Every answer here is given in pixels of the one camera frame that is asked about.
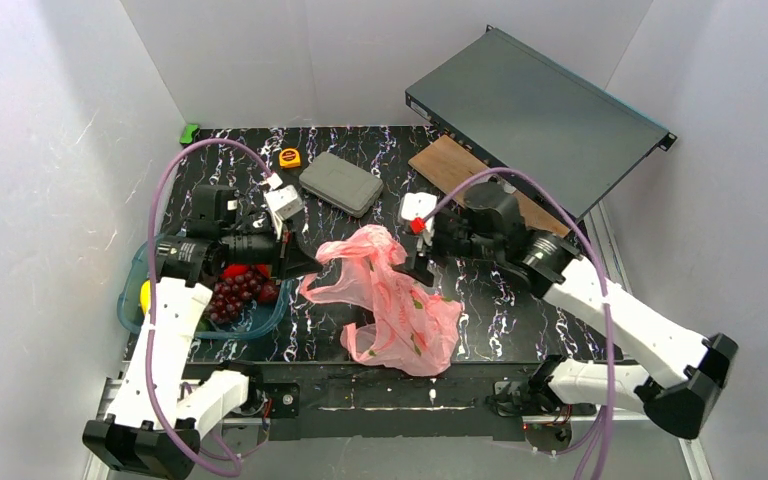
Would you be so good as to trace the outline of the red orange fake mango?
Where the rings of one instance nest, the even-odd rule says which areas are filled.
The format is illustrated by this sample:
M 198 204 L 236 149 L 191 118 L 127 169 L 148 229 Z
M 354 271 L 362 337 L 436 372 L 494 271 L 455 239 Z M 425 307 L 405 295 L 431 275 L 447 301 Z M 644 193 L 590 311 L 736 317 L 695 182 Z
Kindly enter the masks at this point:
M 263 277 L 266 279 L 270 279 L 272 277 L 270 267 L 267 265 L 256 265 L 254 269 Z

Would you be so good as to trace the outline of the pink plastic bag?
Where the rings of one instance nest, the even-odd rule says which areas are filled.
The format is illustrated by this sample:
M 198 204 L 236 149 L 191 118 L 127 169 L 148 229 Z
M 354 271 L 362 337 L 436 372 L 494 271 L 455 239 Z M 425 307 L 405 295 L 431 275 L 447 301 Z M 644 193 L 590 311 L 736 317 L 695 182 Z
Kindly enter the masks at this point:
M 301 280 L 300 294 L 313 304 L 345 303 L 373 315 L 364 326 L 343 327 L 340 342 L 350 358 L 410 376 L 433 377 L 447 370 L 459 340 L 460 303 L 434 294 L 394 267 L 406 250 L 380 225 L 366 225 L 349 238 L 322 244 L 321 264 L 340 263 L 331 285 L 314 287 L 315 274 Z

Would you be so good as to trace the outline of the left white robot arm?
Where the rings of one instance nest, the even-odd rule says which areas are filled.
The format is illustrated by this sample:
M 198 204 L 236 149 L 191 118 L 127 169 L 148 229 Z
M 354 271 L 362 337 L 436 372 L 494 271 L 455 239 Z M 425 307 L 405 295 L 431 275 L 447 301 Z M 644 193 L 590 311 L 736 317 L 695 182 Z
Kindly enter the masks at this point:
M 90 420 L 84 445 L 107 467 L 159 479 L 185 479 L 201 443 L 250 397 L 239 367 L 218 367 L 183 394 L 183 374 L 197 325 L 230 264 L 263 264 L 278 280 L 320 271 L 299 244 L 292 219 L 303 201 L 292 185 L 269 188 L 265 209 L 246 208 L 236 190 L 201 185 L 182 234 L 145 245 L 149 308 L 122 384 L 103 418 Z

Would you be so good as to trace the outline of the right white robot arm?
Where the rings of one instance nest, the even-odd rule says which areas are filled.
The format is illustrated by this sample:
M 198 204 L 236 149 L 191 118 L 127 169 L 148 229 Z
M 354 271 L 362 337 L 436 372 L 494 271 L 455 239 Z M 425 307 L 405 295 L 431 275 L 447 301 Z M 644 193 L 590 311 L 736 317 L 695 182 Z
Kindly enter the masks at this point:
M 507 271 L 529 293 L 584 321 L 632 356 L 619 366 L 551 355 L 524 381 L 499 384 L 488 398 L 502 416 L 552 413 L 569 405 L 601 404 L 641 413 L 675 437 L 699 436 L 724 390 L 737 343 L 703 336 L 647 306 L 563 237 L 528 226 L 517 199 L 495 183 L 470 186 L 460 212 L 430 193 L 408 193 L 399 216 L 413 237 L 398 266 L 424 285 L 430 261 L 472 259 Z

